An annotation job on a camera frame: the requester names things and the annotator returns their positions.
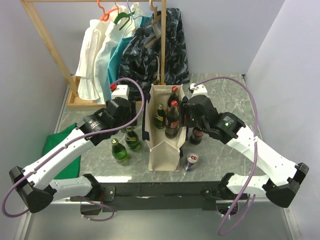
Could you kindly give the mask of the dark cola bottle red cap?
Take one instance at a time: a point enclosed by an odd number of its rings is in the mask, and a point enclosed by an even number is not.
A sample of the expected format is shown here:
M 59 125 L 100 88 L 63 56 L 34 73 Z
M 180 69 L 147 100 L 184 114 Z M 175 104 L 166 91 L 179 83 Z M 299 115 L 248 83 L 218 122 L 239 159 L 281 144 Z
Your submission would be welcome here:
M 167 108 L 166 108 L 167 112 L 169 112 L 171 108 L 172 101 L 176 101 L 177 103 L 180 102 L 178 91 L 179 91 L 179 88 L 177 86 L 173 86 L 171 88 L 171 94 L 167 100 Z

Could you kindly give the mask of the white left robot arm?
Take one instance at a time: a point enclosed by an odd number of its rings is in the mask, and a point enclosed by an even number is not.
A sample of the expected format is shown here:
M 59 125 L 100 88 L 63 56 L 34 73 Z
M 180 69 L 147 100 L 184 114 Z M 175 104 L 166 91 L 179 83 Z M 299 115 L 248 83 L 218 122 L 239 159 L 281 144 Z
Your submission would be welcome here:
M 79 122 L 56 147 L 34 163 L 13 167 L 9 176 L 14 189 L 31 213 L 45 209 L 51 202 L 68 197 L 99 200 L 101 184 L 92 174 L 57 180 L 56 176 L 77 157 L 110 139 L 137 119 L 136 103 L 116 97 Z

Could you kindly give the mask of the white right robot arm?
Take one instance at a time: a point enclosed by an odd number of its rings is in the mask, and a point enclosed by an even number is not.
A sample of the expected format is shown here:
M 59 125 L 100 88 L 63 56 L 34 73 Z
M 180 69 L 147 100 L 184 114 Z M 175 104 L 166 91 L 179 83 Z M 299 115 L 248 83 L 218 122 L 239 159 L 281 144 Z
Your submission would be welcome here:
M 273 150 L 236 115 L 219 113 L 205 95 L 196 95 L 180 104 L 180 126 L 197 127 L 212 139 L 218 140 L 256 162 L 264 175 L 248 176 L 226 173 L 218 184 L 216 195 L 223 200 L 240 194 L 266 196 L 275 205 L 287 208 L 295 198 L 309 167 L 294 163 Z

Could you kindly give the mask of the beige canvas tote bag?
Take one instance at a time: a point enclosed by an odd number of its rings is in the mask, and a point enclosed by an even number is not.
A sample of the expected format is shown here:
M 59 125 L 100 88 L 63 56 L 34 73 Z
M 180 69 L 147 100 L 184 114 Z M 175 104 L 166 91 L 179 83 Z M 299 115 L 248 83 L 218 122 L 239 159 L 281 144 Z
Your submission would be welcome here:
M 158 129 L 154 116 L 158 104 L 167 107 L 172 92 L 170 85 L 152 85 L 145 95 L 142 119 L 142 139 L 149 147 L 149 171 L 178 172 L 182 146 L 187 139 L 187 128 L 181 127 L 175 138 L 167 138 L 164 129 Z

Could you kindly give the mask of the cola bottle front red cap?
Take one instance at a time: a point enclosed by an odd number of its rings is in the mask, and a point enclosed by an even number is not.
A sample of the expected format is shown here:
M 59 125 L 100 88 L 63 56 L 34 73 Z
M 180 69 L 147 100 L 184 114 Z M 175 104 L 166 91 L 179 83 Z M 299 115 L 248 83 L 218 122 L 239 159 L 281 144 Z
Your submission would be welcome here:
M 169 139 L 177 136 L 180 126 L 180 114 L 178 110 L 178 102 L 173 100 L 165 119 L 165 135 Z

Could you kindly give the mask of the green glass bottle yellow label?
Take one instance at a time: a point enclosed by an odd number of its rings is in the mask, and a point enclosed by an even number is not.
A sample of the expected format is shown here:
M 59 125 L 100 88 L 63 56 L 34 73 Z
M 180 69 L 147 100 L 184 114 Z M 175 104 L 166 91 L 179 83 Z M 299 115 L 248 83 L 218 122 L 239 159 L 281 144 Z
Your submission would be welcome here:
M 159 103 L 153 117 L 153 123 L 157 129 L 164 129 L 166 125 L 166 113 L 164 105 Z

